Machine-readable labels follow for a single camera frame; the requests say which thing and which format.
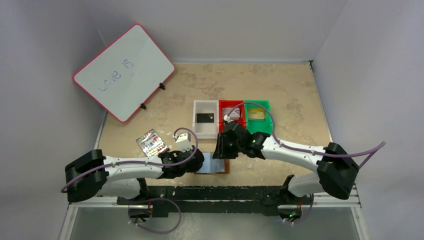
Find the pack of coloured markers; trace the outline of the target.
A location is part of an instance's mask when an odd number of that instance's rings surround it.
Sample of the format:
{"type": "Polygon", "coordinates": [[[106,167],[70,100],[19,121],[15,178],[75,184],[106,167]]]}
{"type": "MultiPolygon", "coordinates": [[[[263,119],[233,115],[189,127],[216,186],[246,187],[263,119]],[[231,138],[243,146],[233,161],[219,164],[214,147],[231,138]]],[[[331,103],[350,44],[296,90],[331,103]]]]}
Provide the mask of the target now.
{"type": "Polygon", "coordinates": [[[136,143],[147,157],[156,156],[169,150],[169,146],[154,129],[137,138],[136,143]]]}

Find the green plastic bin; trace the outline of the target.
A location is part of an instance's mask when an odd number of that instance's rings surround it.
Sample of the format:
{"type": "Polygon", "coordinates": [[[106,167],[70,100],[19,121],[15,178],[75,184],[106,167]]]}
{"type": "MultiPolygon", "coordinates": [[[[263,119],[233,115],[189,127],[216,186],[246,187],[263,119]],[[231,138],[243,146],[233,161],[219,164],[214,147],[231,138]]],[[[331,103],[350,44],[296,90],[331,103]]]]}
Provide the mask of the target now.
{"type": "Polygon", "coordinates": [[[270,116],[265,113],[265,120],[248,120],[248,108],[261,108],[258,105],[263,106],[269,112],[271,111],[270,102],[268,100],[245,100],[245,102],[255,103],[255,104],[245,104],[245,119],[246,119],[246,129],[250,133],[263,132],[267,134],[272,134],[273,131],[273,121],[270,116]]]}

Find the white plastic bin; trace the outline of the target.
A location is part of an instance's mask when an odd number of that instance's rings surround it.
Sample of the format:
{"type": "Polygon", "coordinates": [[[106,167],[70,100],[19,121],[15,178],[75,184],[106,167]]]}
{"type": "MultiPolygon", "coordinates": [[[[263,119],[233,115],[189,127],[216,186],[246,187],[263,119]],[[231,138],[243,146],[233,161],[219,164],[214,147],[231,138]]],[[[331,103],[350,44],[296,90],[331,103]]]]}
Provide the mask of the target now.
{"type": "Polygon", "coordinates": [[[192,130],[198,139],[216,139],[219,132],[218,100],[194,100],[192,130]]]}

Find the brown leather card holder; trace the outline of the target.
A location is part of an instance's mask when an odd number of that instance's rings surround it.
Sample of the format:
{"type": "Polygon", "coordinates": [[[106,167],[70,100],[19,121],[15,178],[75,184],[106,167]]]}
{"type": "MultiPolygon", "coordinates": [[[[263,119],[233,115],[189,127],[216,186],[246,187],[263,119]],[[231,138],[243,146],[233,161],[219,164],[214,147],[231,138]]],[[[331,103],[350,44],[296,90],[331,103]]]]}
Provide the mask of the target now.
{"type": "Polygon", "coordinates": [[[215,159],[212,152],[203,153],[202,167],[195,172],[200,175],[229,174],[230,163],[228,159],[215,159]]]}

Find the red plastic bin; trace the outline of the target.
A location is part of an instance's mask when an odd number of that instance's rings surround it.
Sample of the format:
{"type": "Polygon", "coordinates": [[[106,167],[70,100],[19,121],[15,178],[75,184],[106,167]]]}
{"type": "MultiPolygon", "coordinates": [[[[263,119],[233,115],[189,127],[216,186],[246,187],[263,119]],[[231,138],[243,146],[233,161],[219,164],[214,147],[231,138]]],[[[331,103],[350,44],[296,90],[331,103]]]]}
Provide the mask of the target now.
{"type": "MultiPolygon", "coordinates": [[[[230,110],[238,105],[243,103],[243,100],[219,100],[218,106],[219,106],[219,133],[221,133],[224,129],[224,121],[223,117],[224,115],[228,115],[230,110]]],[[[233,120],[241,124],[244,128],[246,127],[246,115],[245,115],[245,106],[242,104],[236,108],[240,109],[240,119],[233,120]]]]}

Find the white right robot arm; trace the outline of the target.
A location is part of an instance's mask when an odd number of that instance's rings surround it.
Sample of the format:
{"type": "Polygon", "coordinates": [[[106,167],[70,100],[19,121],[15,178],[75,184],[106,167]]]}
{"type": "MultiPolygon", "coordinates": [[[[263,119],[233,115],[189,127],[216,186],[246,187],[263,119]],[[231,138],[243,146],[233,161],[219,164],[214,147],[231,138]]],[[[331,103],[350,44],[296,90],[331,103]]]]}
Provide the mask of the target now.
{"type": "Polygon", "coordinates": [[[336,144],[310,146],[274,139],[265,132],[250,133],[241,124],[231,121],[218,134],[215,159],[236,159],[242,153],[250,158],[278,160],[293,164],[310,173],[290,175],[281,191],[291,197],[327,193],[340,200],[350,197],[359,166],[336,144]]]}

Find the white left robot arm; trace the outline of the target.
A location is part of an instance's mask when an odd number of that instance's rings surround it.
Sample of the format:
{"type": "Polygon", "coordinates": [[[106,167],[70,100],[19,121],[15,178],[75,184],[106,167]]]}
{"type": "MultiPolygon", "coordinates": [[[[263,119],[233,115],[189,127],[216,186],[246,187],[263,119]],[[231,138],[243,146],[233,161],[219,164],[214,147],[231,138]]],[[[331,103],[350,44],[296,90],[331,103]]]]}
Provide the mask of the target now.
{"type": "Polygon", "coordinates": [[[141,158],[105,156],[102,150],[94,149],[66,165],[66,184],[61,192],[70,203],[96,196],[133,199],[144,192],[142,179],[179,178],[198,171],[204,160],[195,147],[141,158]]]}

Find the silver credit card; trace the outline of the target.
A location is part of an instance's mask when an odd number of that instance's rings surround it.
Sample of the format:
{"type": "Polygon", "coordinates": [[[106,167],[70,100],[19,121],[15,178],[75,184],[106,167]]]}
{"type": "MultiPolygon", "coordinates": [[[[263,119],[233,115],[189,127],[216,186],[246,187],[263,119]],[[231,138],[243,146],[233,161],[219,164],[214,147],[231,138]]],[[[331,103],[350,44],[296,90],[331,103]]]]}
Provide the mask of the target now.
{"type": "Polygon", "coordinates": [[[239,120],[241,117],[240,108],[235,108],[231,113],[228,114],[228,116],[231,120],[239,120]]]}

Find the gold credit card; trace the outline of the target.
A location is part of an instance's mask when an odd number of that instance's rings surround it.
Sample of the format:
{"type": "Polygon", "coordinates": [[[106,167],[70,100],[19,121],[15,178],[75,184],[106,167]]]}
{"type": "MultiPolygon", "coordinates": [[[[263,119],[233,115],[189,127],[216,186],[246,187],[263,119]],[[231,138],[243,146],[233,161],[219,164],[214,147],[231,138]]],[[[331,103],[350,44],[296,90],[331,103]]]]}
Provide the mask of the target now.
{"type": "Polygon", "coordinates": [[[250,121],[263,121],[265,120],[266,112],[262,108],[248,108],[247,118],[250,121]]]}

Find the black credit card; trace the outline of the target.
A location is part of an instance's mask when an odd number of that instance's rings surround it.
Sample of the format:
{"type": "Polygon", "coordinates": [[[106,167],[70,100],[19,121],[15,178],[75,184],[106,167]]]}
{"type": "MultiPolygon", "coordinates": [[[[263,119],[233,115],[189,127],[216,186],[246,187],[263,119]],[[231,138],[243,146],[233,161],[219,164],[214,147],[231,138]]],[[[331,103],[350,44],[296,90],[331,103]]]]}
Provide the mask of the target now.
{"type": "Polygon", "coordinates": [[[215,115],[213,113],[197,113],[195,121],[197,123],[214,123],[215,115]]]}

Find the pink framed whiteboard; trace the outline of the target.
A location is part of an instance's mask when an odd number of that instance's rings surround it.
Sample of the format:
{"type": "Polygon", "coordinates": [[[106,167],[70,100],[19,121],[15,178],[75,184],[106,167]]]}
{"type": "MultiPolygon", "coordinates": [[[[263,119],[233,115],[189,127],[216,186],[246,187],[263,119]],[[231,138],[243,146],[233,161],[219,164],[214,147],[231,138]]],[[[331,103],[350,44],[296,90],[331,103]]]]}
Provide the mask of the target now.
{"type": "Polygon", "coordinates": [[[126,122],[175,71],[145,29],[134,24],[73,75],[73,81],[126,122]]]}

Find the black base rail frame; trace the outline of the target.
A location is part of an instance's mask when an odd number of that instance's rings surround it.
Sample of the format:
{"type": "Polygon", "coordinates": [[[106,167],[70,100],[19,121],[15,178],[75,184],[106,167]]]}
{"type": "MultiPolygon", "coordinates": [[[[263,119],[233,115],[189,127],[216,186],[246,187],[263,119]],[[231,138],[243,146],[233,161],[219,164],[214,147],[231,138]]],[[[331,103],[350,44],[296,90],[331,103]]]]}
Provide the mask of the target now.
{"type": "Polygon", "coordinates": [[[338,199],[325,192],[307,194],[301,198],[282,192],[280,185],[262,186],[172,186],[151,185],[145,196],[124,199],[116,196],[92,197],[76,202],[81,207],[128,207],[131,217],[166,218],[170,213],[261,214],[298,219],[308,207],[359,207],[357,188],[348,199],[338,199]]]}

